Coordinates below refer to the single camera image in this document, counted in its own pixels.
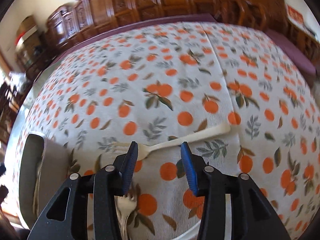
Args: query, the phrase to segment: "wall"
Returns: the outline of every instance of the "wall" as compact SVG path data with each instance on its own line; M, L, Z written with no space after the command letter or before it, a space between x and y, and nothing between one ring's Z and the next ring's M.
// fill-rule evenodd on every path
M19 71L14 59L16 32L26 16L33 14L41 30L45 22L60 5L75 0L15 0L0 22L0 49L8 63Z
M19 70L14 60L14 40L21 21L33 14L41 30L45 30L48 16L60 5L74 0L15 0L0 22L0 49L8 63ZM305 23L320 37L320 26L304 0L285 0L303 14Z

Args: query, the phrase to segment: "silverware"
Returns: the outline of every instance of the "silverware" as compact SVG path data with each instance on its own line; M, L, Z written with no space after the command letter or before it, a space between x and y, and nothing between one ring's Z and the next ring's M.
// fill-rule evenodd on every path
M129 215L136 209L137 207L137 195L135 193L134 187L131 186L128 194L123 197L116 198L116 208L120 213L120 233L122 240L128 240L127 233L127 221Z
M222 135L225 133L228 133L230 131L230 125L226 122L223 122L217 126L210 127L207 129L204 129L199 132L195 132L192 134L189 134L187 136L183 136L180 138L177 138L172 141L159 143L153 146L147 146L144 144L138 144L139 153L138 153L138 161L143 160L145 157L147 157L151 152L163 149L163 148L169 148L173 146L179 146L184 141L188 143L192 142L198 142L207 138L211 138L214 136ZM122 143L122 142L113 142L113 152L117 155L125 154L128 151L128 148L130 147L131 143Z

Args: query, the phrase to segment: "table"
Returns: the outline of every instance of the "table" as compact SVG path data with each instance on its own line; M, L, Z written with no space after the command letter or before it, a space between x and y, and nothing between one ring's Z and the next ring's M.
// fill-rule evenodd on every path
M300 236L319 208L319 109L281 49L243 27L155 25L69 54L30 109L8 174L17 188L33 130L74 150L70 172L86 175L112 162L113 141L154 145L222 121L228 135L191 150L223 173L249 173ZM178 147L138 162L133 181L133 239L172 239L199 222L204 199L188 190Z

